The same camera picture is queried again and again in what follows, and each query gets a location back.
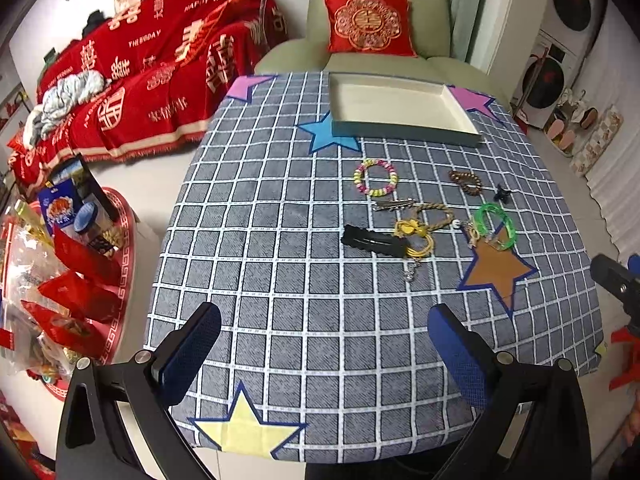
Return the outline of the black scalloped hair clip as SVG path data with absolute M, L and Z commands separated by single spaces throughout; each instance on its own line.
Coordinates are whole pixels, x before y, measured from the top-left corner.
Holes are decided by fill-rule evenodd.
M 344 226 L 341 242 L 351 248 L 394 258 L 405 258 L 409 248 L 409 242 L 404 238 L 358 228 L 358 226 L 350 224 Z

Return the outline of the yellow star sticker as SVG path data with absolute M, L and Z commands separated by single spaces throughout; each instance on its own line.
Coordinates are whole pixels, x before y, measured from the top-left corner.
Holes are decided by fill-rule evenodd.
M 193 418 L 189 422 L 225 453 L 253 455 L 276 460 L 278 453 L 307 427 L 306 422 L 266 422 L 239 382 L 224 417 Z

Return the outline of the green translucent bangle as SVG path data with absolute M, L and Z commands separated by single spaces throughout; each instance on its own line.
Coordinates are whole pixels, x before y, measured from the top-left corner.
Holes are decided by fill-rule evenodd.
M 473 214 L 478 235 L 500 252 L 510 250 L 516 243 L 514 221 L 498 204 L 486 203 Z

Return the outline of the silver metal hair clip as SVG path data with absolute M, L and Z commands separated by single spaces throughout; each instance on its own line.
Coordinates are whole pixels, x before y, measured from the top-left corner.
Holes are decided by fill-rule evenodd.
M 375 200 L 372 204 L 374 211 L 395 211 L 411 208 L 416 204 L 413 198 L 404 200 Z

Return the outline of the pink star sticker right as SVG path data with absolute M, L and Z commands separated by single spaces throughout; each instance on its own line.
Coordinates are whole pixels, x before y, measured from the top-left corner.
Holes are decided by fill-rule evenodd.
M 494 122 L 500 122 L 500 118 L 491 109 L 491 105 L 494 104 L 496 100 L 493 96 L 488 96 L 488 94 L 476 92 L 468 88 L 454 86 L 453 84 L 448 84 L 447 88 L 467 113 L 481 114 L 492 119 Z

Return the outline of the pink star sticker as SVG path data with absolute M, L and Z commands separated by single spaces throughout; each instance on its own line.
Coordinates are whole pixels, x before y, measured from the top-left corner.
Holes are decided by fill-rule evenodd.
M 265 82 L 276 79 L 277 75 L 252 75 L 252 76 L 239 76 L 233 81 L 233 84 L 229 88 L 226 97 L 241 101 L 243 103 L 250 104 L 253 99 L 253 90 L 255 87 Z
M 488 96 L 488 94 L 476 92 L 468 88 L 454 86 L 453 84 L 448 84 L 447 88 L 467 113 L 481 114 L 492 119 L 494 122 L 500 122 L 500 118 L 491 109 L 491 105 L 494 104 L 496 100 L 493 96 Z

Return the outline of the blue snack box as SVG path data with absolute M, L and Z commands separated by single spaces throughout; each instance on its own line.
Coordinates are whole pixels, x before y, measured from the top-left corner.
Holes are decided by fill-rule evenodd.
M 72 179 L 45 186 L 38 193 L 38 200 L 50 235 L 54 234 L 55 228 L 64 230 L 71 226 L 81 207 L 81 199 Z

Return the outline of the grey checked tablecloth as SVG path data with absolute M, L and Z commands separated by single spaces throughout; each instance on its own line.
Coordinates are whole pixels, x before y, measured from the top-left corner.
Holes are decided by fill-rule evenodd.
M 244 382 L 266 422 L 306 422 L 277 460 L 368 462 L 461 438 L 477 411 L 432 345 L 446 304 L 491 348 L 524 363 L 599 365 L 603 338 L 590 259 L 533 145 L 495 101 L 470 113 L 478 148 L 357 138 L 361 152 L 309 153 L 297 129 L 330 111 L 329 77 L 277 76 L 250 104 L 225 99 L 181 185 L 155 275 L 145 341 L 156 347 L 205 301 L 221 332 L 171 416 L 224 417 Z M 511 203 L 494 201 L 497 185 Z M 413 198 L 395 211 L 375 200 Z M 464 227 L 486 203 L 514 221 L 514 250 L 538 272 L 516 286 L 512 318 L 489 289 L 459 292 L 473 253 Z M 343 245 L 344 226 L 404 238 L 405 258 Z

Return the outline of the white washing machine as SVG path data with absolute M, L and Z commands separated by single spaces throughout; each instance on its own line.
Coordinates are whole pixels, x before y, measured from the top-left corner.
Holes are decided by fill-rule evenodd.
M 539 32 L 511 98 L 518 117 L 540 129 L 578 75 L 601 21 L 603 0 L 547 0 Z

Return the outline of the white shallow tray box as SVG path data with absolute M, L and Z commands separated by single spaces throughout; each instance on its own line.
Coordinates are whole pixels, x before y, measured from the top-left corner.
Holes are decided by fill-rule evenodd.
M 330 113 L 337 136 L 422 141 L 477 148 L 483 135 L 471 107 L 449 84 L 391 76 L 329 76 Z

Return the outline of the blue star sticker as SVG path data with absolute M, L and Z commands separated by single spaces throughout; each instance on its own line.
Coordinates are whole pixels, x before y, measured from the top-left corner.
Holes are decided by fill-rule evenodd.
M 297 129 L 308 133 L 311 136 L 309 153 L 314 154 L 330 146 L 339 146 L 348 150 L 360 153 L 361 148 L 358 140 L 353 136 L 338 136 L 333 133 L 333 117 L 330 112 L 322 116 L 316 122 L 303 122 L 296 126 Z

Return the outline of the grey white knit cloth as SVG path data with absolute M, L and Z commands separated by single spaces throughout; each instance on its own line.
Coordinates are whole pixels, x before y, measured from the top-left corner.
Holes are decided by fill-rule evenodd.
M 29 113 L 22 136 L 24 147 L 30 150 L 46 140 L 75 106 L 89 102 L 104 88 L 105 79 L 97 70 L 60 79 L 44 92 L 42 102 Z

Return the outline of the red embroidered cushion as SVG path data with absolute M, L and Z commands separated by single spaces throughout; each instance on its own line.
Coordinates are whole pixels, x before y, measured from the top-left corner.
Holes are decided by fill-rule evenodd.
M 323 0 L 328 12 L 328 51 L 416 58 L 409 0 Z

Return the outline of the pink star sticker left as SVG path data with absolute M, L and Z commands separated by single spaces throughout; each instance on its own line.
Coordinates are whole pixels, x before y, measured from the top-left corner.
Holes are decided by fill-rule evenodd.
M 239 76 L 233 81 L 233 84 L 229 88 L 226 97 L 241 101 L 243 103 L 250 104 L 253 99 L 253 90 L 255 87 L 265 82 L 276 79 L 277 75 L 252 75 L 252 76 Z

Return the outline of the red wedding blanket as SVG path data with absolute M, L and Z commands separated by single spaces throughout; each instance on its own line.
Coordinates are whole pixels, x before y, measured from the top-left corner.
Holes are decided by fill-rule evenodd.
M 97 70 L 104 90 L 75 106 L 34 148 L 21 129 L 9 167 L 27 195 L 76 155 L 126 162 L 202 140 L 209 119 L 239 76 L 288 38 L 274 0 L 140 0 L 40 70 L 36 102 L 60 79 Z

